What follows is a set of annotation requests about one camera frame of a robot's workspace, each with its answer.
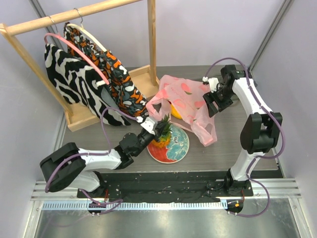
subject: clothes rack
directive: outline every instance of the clothes rack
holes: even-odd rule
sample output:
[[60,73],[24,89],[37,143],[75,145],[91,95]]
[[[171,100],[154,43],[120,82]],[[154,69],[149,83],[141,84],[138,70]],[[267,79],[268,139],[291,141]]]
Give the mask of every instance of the clothes rack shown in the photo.
[[[72,9],[62,13],[52,15],[51,18],[55,24],[67,22],[81,16],[87,16],[98,12],[113,9],[119,6],[128,5],[141,0],[107,0],[100,3],[84,6],[78,8],[78,10]],[[154,96],[159,89],[159,80],[156,76],[156,14],[155,14],[155,0],[147,0],[148,2],[148,25],[149,25],[149,45],[150,45],[150,65],[137,68],[129,72],[133,83],[139,89],[139,91],[147,98]],[[56,100],[61,104],[64,109],[65,117],[68,128],[71,131],[76,131],[97,123],[100,121],[98,117],[93,115],[90,110],[77,104],[68,104],[60,93],[49,81],[47,75],[43,72],[41,67],[35,62],[28,51],[23,47],[16,35],[26,32],[34,31],[40,28],[52,26],[50,17],[42,17],[32,21],[16,24],[13,26],[6,26],[0,24],[0,32],[6,38],[6,40],[12,45],[12,47],[18,52],[23,60],[29,65],[39,79],[44,83],[48,90],[53,94]]]

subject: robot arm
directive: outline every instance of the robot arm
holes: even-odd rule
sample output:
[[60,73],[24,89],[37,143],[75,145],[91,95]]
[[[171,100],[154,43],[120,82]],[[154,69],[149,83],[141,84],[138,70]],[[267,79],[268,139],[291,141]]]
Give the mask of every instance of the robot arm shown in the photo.
[[[246,73],[249,76],[250,86],[255,96],[250,91]],[[207,103],[210,117],[229,107],[233,103],[231,97],[234,94],[238,96],[246,111],[248,119],[240,134],[242,150],[236,163],[229,169],[225,177],[225,188],[227,190],[230,190],[231,187],[243,189],[249,182],[246,171],[250,162],[255,156],[262,156],[277,145],[279,129],[259,106],[261,105],[272,112],[256,90],[249,72],[237,70],[234,65],[226,65],[221,70],[221,75],[223,83],[219,83],[217,78],[203,79],[204,83],[209,84],[211,88],[211,91],[204,95],[204,100]],[[272,115],[279,124],[282,124],[280,113],[272,113]]]
[[147,117],[141,123],[139,135],[126,134],[119,145],[110,151],[89,151],[78,148],[75,143],[68,143],[40,162],[46,182],[66,158],[75,156],[65,163],[55,174],[50,192],[57,192],[66,187],[83,189],[96,197],[104,193],[104,181],[98,172],[100,169],[120,170],[133,163],[132,156],[138,156],[148,144],[158,139],[166,122],[156,122]]

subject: decorative plate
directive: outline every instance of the decorative plate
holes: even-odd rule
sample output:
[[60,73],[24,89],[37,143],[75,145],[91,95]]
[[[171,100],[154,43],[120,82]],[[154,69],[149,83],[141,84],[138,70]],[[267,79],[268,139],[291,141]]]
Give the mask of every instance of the decorative plate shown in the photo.
[[186,132],[173,124],[170,129],[172,137],[169,145],[158,148],[150,143],[147,147],[153,159],[164,164],[172,164],[182,160],[189,149],[189,138]]

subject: black and white striped bag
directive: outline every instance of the black and white striped bag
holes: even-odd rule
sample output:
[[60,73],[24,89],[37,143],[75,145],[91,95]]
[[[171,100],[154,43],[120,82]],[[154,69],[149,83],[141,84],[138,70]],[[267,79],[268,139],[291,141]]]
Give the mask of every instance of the black and white striped bag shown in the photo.
[[[73,57],[53,44],[46,44],[45,66],[49,80],[69,104],[80,103],[101,118],[106,103],[101,98],[102,87],[96,82],[101,80],[98,73],[85,61]],[[123,116],[108,110],[103,118],[105,124],[130,125]]]

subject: plastic bag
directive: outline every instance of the plastic bag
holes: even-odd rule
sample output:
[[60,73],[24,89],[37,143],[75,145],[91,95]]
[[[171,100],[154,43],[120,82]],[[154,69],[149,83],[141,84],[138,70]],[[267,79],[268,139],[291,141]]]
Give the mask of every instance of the plastic bag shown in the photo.
[[158,93],[146,107],[150,116],[161,120],[171,114],[170,103],[173,104],[182,119],[171,117],[171,122],[195,133],[204,146],[209,146],[217,141],[214,117],[209,117],[203,99],[203,95],[209,91],[209,86],[202,82],[164,75],[159,81]]

